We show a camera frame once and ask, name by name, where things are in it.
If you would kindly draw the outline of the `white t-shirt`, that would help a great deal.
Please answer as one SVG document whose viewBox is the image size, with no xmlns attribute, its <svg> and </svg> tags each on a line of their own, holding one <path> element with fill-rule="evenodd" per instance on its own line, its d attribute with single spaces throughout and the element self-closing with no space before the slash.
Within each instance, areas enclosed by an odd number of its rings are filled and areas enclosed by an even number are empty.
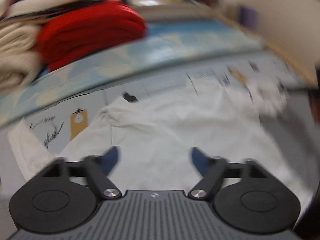
<svg viewBox="0 0 320 240">
<path fill-rule="evenodd" d="M 277 116 L 285 95 L 273 84 L 246 91 L 214 80 L 193 80 L 181 89 L 139 102 L 118 97 L 89 124 L 77 115 L 81 132 L 60 152 L 68 161 L 119 148 L 111 180 L 121 190 L 189 191 L 200 179 L 190 151 L 234 162 L 255 159 L 307 205 L 312 191 L 282 156 L 259 117 Z"/>
</svg>

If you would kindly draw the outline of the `grey printed bed sheet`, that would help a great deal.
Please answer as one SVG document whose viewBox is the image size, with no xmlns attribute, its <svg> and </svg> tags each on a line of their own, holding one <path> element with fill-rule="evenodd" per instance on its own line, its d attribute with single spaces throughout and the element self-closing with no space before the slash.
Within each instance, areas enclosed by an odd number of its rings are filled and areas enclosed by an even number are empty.
<svg viewBox="0 0 320 240">
<path fill-rule="evenodd" d="M 279 84 L 292 87 L 301 84 L 281 59 L 260 52 L 165 68 L 62 101 L 1 129 L 1 201 L 8 202 L 33 176 L 61 158 L 60 152 L 81 132 L 81 127 L 74 124 L 77 115 L 89 125 L 118 97 L 139 102 L 203 79 L 244 91 L 249 85 L 273 84 L 278 88 Z M 285 94 L 285 98 L 286 106 L 281 113 L 275 117 L 261 115 L 259 120 L 289 167 L 312 191 L 313 198 L 319 184 L 319 128 L 305 94 Z M 307 205 L 301 204 L 302 211 L 306 211 L 312 198 Z"/>
</svg>

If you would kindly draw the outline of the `blue patterned folded quilt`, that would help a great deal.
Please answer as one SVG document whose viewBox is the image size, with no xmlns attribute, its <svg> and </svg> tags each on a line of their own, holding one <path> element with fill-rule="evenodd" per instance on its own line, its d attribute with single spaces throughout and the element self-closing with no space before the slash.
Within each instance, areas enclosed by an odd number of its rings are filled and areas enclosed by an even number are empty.
<svg viewBox="0 0 320 240">
<path fill-rule="evenodd" d="M 1 96 L 1 126 L 124 77 L 180 63 L 259 51 L 261 38 L 217 20 L 151 24 L 147 37 L 103 50 Z"/>
</svg>

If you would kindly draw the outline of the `red folded blanket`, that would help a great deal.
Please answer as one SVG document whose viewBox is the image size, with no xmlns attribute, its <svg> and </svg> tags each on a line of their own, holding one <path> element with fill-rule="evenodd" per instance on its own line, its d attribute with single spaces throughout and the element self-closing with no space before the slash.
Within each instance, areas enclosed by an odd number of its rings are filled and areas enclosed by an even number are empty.
<svg viewBox="0 0 320 240">
<path fill-rule="evenodd" d="M 37 37 L 43 62 L 53 72 L 93 53 L 146 35 L 146 23 L 117 0 L 73 10 L 48 22 Z"/>
</svg>

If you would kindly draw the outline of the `cream folded blanket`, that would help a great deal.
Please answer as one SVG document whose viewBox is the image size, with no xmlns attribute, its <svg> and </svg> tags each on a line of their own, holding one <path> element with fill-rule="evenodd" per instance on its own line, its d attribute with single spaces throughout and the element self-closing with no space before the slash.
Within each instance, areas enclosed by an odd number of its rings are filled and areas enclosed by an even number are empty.
<svg viewBox="0 0 320 240">
<path fill-rule="evenodd" d="M 36 50 L 41 27 L 14 23 L 1 28 L 1 93 L 29 85 L 42 69 Z"/>
</svg>

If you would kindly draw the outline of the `purple box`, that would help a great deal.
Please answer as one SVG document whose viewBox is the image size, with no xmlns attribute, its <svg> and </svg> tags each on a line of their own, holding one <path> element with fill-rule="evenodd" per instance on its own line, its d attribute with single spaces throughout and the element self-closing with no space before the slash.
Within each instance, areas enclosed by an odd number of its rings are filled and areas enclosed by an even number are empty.
<svg viewBox="0 0 320 240">
<path fill-rule="evenodd" d="M 238 22 L 249 30 L 256 30 L 258 27 L 258 12 L 250 6 L 240 5 Z"/>
</svg>

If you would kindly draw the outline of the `white folded bedding stack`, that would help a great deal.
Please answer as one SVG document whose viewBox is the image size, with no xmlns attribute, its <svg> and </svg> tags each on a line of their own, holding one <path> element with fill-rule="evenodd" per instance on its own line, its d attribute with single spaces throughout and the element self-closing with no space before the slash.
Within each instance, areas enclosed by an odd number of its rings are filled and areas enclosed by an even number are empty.
<svg viewBox="0 0 320 240">
<path fill-rule="evenodd" d="M 45 23 L 65 12 L 104 0 L 1 0 L 1 27 L 17 22 Z"/>
</svg>

